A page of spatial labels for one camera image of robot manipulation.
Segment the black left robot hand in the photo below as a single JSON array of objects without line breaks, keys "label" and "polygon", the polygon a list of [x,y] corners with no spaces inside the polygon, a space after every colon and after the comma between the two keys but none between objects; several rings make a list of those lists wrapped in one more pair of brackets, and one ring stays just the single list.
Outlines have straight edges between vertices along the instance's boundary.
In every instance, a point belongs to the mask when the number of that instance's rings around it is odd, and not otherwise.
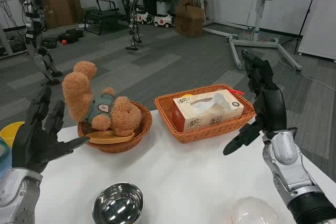
[{"label": "black left robot hand", "polygon": [[78,137],[69,142],[59,142],[58,132],[62,129],[65,103],[58,100],[49,109],[51,88],[43,86],[32,100],[19,127],[12,147],[12,168],[24,168],[41,173],[47,164],[71,154],[74,149],[87,144],[88,137]]}]

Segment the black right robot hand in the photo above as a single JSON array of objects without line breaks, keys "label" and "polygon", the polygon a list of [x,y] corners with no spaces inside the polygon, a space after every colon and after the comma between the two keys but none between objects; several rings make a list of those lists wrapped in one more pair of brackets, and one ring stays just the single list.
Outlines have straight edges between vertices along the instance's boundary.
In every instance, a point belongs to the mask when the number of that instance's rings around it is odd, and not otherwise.
[{"label": "black right robot hand", "polygon": [[249,78],[248,86],[255,94],[253,107],[256,113],[253,124],[245,124],[239,134],[224,148],[223,154],[229,155],[243,145],[248,146],[263,131],[267,137],[274,137],[279,132],[290,132],[296,136],[296,127],[287,127],[287,114],[280,88],[273,82],[274,73],[268,60],[262,60],[247,50],[242,50],[245,70]]}]

